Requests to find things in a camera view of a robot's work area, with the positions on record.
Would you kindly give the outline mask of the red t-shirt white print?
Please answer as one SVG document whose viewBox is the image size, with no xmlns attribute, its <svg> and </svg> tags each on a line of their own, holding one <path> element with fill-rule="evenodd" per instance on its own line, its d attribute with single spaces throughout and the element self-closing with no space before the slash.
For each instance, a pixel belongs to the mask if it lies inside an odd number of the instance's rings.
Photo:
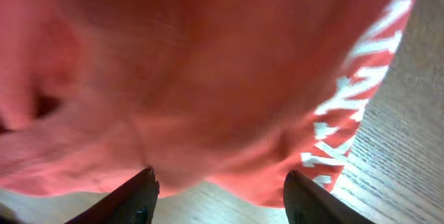
<svg viewBox="0 0 444 224">
<path fill-rule="evenodd" d="M 415 0 L 1 0 L 1 188 L 331 190 Z"/>
</svg>

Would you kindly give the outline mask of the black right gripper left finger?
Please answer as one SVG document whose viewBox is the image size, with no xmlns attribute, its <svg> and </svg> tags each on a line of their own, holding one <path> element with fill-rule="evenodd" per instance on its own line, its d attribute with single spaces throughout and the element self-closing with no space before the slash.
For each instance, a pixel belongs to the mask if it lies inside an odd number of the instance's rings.
<svg viewBox="0 0 444 224">
<path fill-rule="evenodd" d="M 151 224 L 159 194 L 154 170 L 147 168 L 66 224 Z"/>
</svg>

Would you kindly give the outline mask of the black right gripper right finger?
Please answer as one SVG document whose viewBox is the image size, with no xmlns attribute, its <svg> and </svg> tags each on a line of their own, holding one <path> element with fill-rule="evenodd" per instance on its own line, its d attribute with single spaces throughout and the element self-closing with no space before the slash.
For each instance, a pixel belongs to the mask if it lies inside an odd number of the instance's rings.
<svg viewBox="0 0 444 224">
<path fill-rule="evenodd" d="M 299 171 L 287 174 L 283 201 L 289 224 L 374 224 Z"/>
</svg>

